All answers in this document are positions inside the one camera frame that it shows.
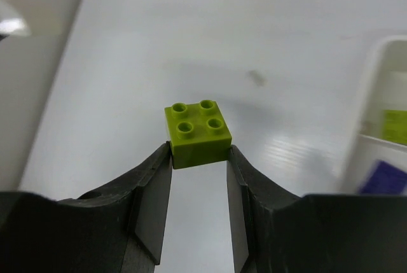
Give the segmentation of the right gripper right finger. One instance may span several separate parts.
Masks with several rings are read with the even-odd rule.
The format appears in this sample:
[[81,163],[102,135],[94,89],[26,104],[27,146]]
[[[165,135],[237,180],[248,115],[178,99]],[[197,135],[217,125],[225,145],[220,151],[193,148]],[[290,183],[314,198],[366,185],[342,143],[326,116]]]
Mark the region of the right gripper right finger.
[[236,272],[405,272],[406,197],[299,197],[232,146],[227,191]]

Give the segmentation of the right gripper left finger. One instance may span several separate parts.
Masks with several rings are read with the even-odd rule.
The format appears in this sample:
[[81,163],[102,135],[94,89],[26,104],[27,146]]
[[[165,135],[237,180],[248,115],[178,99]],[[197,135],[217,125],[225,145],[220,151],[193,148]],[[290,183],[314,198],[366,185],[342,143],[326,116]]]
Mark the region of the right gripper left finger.
[[162,255],[172,179],[162,144],[77,199],[1,194],[2,272],[153,272]]

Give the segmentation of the green lego brick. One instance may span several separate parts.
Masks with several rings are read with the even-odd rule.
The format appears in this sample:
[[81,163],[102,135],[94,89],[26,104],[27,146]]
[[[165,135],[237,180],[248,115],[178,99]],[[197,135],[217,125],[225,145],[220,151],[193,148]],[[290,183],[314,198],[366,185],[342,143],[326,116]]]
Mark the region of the green lego brick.
[[407,111],[386,109],[383,111],[381,138],[392,143],[407,143]]
[[177,102],[165,108],[174,169],[228,159],[232,136],[216,101]]

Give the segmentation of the purple lego brick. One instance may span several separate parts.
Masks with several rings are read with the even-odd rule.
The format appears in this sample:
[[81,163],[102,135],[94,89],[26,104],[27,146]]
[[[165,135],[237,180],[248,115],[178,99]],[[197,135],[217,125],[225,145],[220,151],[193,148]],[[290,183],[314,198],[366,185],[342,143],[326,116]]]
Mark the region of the purple lego brick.
[[359,189],[360,194],[402,195],[406,189],[406,172],[380,160]]

